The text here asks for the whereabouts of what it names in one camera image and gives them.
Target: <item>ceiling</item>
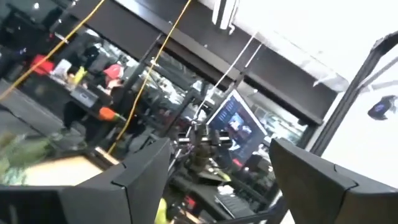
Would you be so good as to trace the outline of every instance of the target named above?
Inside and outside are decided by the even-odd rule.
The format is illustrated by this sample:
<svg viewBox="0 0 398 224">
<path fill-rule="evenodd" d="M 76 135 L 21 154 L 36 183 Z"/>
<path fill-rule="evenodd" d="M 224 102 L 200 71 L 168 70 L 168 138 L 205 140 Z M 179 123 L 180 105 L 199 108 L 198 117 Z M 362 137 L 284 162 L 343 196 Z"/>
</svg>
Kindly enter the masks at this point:
<svg viewBox="0 0 398 224">
<path fill-rule="evenodd" d="M 199 1 L 213 8 L 214 0 Z M 266 46 L 331 89 L 345 91 L 373 43 L 398 30 L 394 5 L 390 0 L 240 0 L 233 23 L 248 34 L 258 31 L 256 38 Z"/>
</svg>

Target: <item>light fixture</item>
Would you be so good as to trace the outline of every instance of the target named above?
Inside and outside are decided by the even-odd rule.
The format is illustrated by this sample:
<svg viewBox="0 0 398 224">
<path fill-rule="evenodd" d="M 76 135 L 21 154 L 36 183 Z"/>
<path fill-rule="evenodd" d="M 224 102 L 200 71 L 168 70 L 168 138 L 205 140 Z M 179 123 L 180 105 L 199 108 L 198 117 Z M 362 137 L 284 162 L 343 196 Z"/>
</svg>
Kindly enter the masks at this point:
<svg viewBox="0 0 398 224">
<path fill-rule="evenodd" d="M 239 0 L 215 0 L 211 21 L 221 30 L 228 30 L 229 28 L 231 35 L 235 30 L 232 22 L 238 6 Z"/>
<path fill-rule="evenodd" d="M 35 10 L 40 9 L 40 4 L 37 2 L 35 4 L 33 4 L 33 9 L 35 9 Z"/>
</svg>

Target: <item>cable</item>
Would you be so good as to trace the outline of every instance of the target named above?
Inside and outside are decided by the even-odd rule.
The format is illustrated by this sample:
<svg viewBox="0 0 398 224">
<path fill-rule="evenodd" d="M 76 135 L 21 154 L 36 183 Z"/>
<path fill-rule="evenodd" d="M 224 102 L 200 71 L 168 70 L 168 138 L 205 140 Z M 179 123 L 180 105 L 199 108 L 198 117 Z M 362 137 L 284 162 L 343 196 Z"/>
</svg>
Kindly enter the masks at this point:
<svg viewBox="0 0 398 224">
<path fill-rule="evenodd" d="M 201 110 L 201 108 L 203 107 L 203 105 L 206 103 L 206 100 L 208 98 L 211 98 L 214 93 L 216 88 L 220 85 L 220 83 L 224 80 L 224 78 L 228 75 L 228 73 L 232 70 L 232 68 L 235 66 L 235 64 L 238 62 L 238 60 L 242 57 L 242 54 L 246 51 L 246 49 L 249 47 L 250 43 L 253 41 L 253 39 L 255 38 L 255 36 L 257 35 L 257 33 L 259 32 L 259 30 L 257 30 L 255 33 L 253 33 L 253 35 L 250 37 L 249 41 L 246 43 L 246 45 L 243 47 L 242 51 L 239 53 L 239 55 L 235 58 L 235 61 L 229 66 L 229 68 L 225 71 L 224 75 L 218 80 L 218 82 L 213 86 L 212 89 L 209 90 L 210 95 L 205 96 L 205 99 L 203 99 L 203 101 L 200 103 L 200 105 L 198 106 L 195 114 L 193 115 L 193 119 L 192 120 L 196 120 L 198 119 L 198 114 Z M 245 68 L 249 65 L 249 63 L 251 62 L 251 60 L 253 59 L 253 57 L 257 54 L 258 50 L 260 49 L 262 44 L 260 44 L 258 46 L 258 48 L 256 49 L 255 53 L 253 54 L 253 56 L 250 58 L 250 60 L 247 62 Z M 188 131 L 187 131 L 187 135 L 185 137 L 187 137 L 189 135 L 189 132 L 191 131 L 192 127 L 189 127 Z"/>
<path fill-rule="evenodd" d="M 116 147 L 116 144 L 118 143 L 118 141 L 120 140 L 120 138 L 122 137 L 124 132 L 127 130 L 127 127 L 129 126 L 129 123 L 130 123 L 130 121 L 132 119 L 134 111 L 136 110 L 136 105 L 137 105 L 138 99 L 140 98 L 142 92 L 144 91 L 145 85 L 146 85 L 146 83 L 147 83 L 147 81 L 148 81 L 148 79 L 150 77 L 150 73 L 152 72 L 152 69 L 154 68 L 154 65 L 156 64 L 157 59 L 159 59 L 160 54 L 162 53 L 164 47 L 166 46 L 167 41 L 169 41 L 173 30 L 176 28 L 177 24 L 180 22 L 181 17 L 183 16 L 184 12 L 187 10 L 187 8 L 188 8 L 189 4 L 191 3 L 191 1 L 192 0 L 188 0 L 187 3 L 185 4 L 185 6 L 182 9 L 180 15 L 178 16 L 177 20 L 175 21 L 173 27 L 171 28 L 170 32 L 167 34 L 167 37 L 164 40 L 162 46 L 160 47 L 155 59 L 153 59 L 153 63 L 151 63 L 151 66 L 149 67 L 148 72 L 145 74 L 145 79 L 144 79 L 144 82 L 142 83 L 141 89 L 139 90 L 139 92 L 138 92 L 138 94 L 136 96 L 136 99 L 134 100 L 134 103 L 132 105 L 132 109 L 130 111 L 130 114 L 129 114 L 129 117 L 128 117 L 127 121 L 126 121 L 126 124 L 124 125 L 124 127 L 122 128 L 122 130 L 118 134 L 118 136 L 116 137 L 116 140 L 112 143 L 112 146 L 108 150 L 108 154 L 111 154 L 113 152 L 114 148 Z"/>
<path fill-rule="evenodd" d="M 84 23 L 86 23 L 93 15 L 94 13 L 101 7 L 101 5 L 105 2 L 105 0 L 101 0 L 95 7 L 94 9 L 61 41 L 59 42 L 44 58 L 42 58 L 37 64 L 33 65 L 26 71 L 24 74 L 22 74 L 6 91 L 2 92 L 0 95 L 0 101 L 5 99 L 5 97 L 8 96 L 8 94 L 11 93 L 13 89 L 15 89 L 21 82 L 23 82 L 36 68 L 41 66 L 46 60 L 48 60 L 60 47 L 62 47 L 68 40 L 69 38 L 77 32 L 78 29 L 82 27 Z"/>
</svg>

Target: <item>white cable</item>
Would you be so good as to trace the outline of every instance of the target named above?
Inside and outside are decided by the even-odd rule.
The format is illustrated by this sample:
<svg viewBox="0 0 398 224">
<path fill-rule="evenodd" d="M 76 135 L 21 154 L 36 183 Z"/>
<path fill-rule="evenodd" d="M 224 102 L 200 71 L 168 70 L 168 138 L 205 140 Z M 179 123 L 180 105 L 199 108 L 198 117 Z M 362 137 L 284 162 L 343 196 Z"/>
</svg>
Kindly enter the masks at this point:
<svg viewBox="0 0 398 224">
<path fill-rule="evenodd" d="M 250 37 L 249 41 L 246 43 L 246 45 L 243 47 L 242 51 L 239 53 L 239 55 L 235 58 L 235 61 L 229 66 L 229 68 L 227 69 L 227 71 L 225 71 L 224 75 L 218 80 L 218 82 L 213 86 L 212 89 L 210 89 L 208 91 L 208 94 L 206 94 L 205 99 L 203 99 L 203 101 L 200 103 L 199 107 L 197 108 L 195 114 L 193 115 L 193 120 L 196 120 L 199 114 L 199 111 L 201 110 L 201 108 L 203 107 L 203 105 L 206 103 L 207 99 L 211 99 L 211 97 L 213 97 L 216 88 L 220 85 L 220 83 L 224 80 L 224 78 L 228 75 L 228 73 L 232 70 L 232 68 L 234 68 L 235 64 L 238 62 L 238 60 L 242 57 L 242 54 L 246 51 L 246 49 L 249 47 L 250 43 L 253 41 L 253 39 L 256 37 L 257 33 L 259 32 L 259 30 L 257 30 L 255 33 L 253 33 L 253 35 Z M 186 137 L 189 135 L 189 132 L 191 131 L 191 127 L 189 127 Z"/>
</svg>

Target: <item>display screen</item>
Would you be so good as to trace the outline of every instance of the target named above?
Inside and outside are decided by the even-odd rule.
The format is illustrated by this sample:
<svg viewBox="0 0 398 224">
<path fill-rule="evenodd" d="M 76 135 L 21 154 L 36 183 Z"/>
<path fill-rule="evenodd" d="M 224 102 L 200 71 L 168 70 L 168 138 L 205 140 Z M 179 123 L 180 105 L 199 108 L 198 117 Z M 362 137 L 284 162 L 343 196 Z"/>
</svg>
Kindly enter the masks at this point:
<svg viewBox="0 0 398 224">
<path fill-rule="evenodd" d="M 225 99 L 207 125 L 229 133 L 233 142 L 229 152 L 238 166 L 258 150 L 266 136 L 265 129 L 236 90 Z"/>
</svg>

